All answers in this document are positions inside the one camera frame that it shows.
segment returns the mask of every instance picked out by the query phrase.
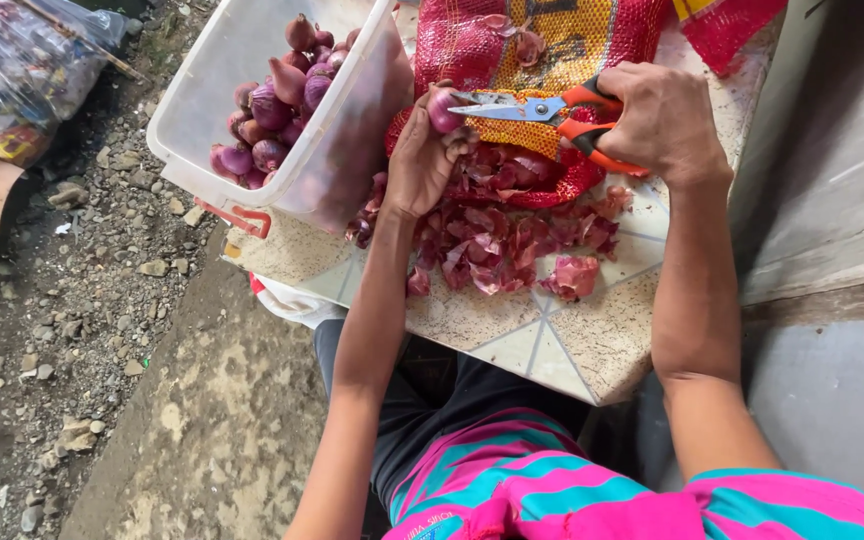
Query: red mesh sack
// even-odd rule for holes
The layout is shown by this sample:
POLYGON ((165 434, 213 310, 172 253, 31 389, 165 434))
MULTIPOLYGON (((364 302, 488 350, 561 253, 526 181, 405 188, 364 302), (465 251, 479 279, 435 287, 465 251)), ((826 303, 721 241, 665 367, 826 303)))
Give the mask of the red mesh sack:
POLYGON ((772 20, 788 0, 673 0, 681 32, 718 77, 741 63, 739 48, 772 20))
MULTIPOLYGON (((430 83, 451 79, 464 92, 516 92, 548 97, 567 91, 602 69, 622 61, 651 61, 659 41, 659 21, 666 0, 423 0, 416 28, 415 98, 428 92, 430 83), (515 38, 503 37, 483 23, 489 15, 505 15, 521 26, 531 18, 530 30, 541 34, 547 48, 539 62, 520 67, 515 38)), ((391 154, 405 126, 409 110, 395 117, 386 133, 391 154)), ((593 109, 578 108, 572 117, 603 122, 593 109)), ((601 167, 575 150, 559 152, 556 130, 536 122, 509 122, 467 118, 482 141, 518 144, 558 159, 567 167, 554 184, 536 185, 508 203, 539 209, 568 202, 596 186, 605 177, 601 167)), ((457 200, 488 200, 474 192, 446 191, 457 200)))

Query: person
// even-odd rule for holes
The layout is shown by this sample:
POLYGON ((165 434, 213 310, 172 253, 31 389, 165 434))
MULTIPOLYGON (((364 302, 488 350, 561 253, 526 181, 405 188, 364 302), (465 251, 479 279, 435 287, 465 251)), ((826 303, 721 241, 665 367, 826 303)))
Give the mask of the person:
POLYGON ((652 362, 684 487, 653 493, 587 460, 560 421, 575 401, 487 362, 461 357, 439 409, 395 372, 416 222, 474 143, 429 129, 426 94, 391 155, 351 309, 316 331, 329 410, 286 540, 358 538, 370 484, 389 513, 387 540, 864 539, 864 493, 784 471, 745 406, 726 219, 734 175, 706 80, 622 62, 598 87, 625 103, 598 148, 647 167, 670 193, 652 362))

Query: tiled table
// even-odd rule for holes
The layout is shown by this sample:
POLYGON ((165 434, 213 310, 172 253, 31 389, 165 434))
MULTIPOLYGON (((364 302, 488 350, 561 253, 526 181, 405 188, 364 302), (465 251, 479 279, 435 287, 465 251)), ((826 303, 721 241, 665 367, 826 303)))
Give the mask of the tiled table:
MULTIPOLYGON (((664 30, 659 41, 657 64, 706 73, 716 127, 733 167, 738 166, 777 37, 778 30, 760 32, 743 49, 741 69, 727 80, 707 73, 678 30, 664 30)), ((624 182, 610 175, 594 194, 601 197, 606 186, 624 182)), ((649 369, 652 302, 668 230, 665 185, 651 178, 634 192, 633 211, 618 218, 618 262, 602 261, 589 297, 566 303, 540 288, 487 297, 471 285, 452 292, 436 270, 430 273, 431 295, 407 300, 408 330, 595 405, 623 399, 649 369)), ((231 228, 224 256, 242 268, 348 306, 362 278, 366 251, 276 213, 265 240, 231 228)), ((546 277, 554 263, 554 254, 540 260, 538 277, 546 277)))

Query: hand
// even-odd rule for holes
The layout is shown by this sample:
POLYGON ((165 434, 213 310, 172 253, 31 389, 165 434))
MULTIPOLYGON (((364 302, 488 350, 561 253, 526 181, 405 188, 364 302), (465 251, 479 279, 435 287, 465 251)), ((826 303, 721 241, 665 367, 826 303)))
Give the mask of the hand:
MULTIPOLYGON (((437 87, 452 86, 442 80, 437 87)), ((469 153, 478 133, 469 127, 439 135, 432 129, 426 105, 431 92, 418 98, 389 159, 389 185, 379 215, 389 212, 418 219, 442 198, 455 161, 469 153)))
POLYGON ((696 185, 728 189, 734 175, 715 131, 704 77, 623 61, 602 71, 598 88, 625 104, 615 128, 596 144, 602 153, 646 167, 669 190, 696 185))

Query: black pants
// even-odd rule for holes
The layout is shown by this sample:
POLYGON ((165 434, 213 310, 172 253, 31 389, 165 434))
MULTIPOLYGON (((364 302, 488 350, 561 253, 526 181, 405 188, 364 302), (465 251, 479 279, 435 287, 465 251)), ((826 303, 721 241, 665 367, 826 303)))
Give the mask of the black pants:
MULTIPOLYGON (((331 396, 335 352, 345 321, 315 330, 315 351, 325 393, 331 396)), ((542 412, 578 436, 589 406, 489 362, 460 353, 455 390, 442 408, 430 407, 395 370, 379 412, 371 485, 386 510, 396 489, 437 438, 512 408, 542 412)))

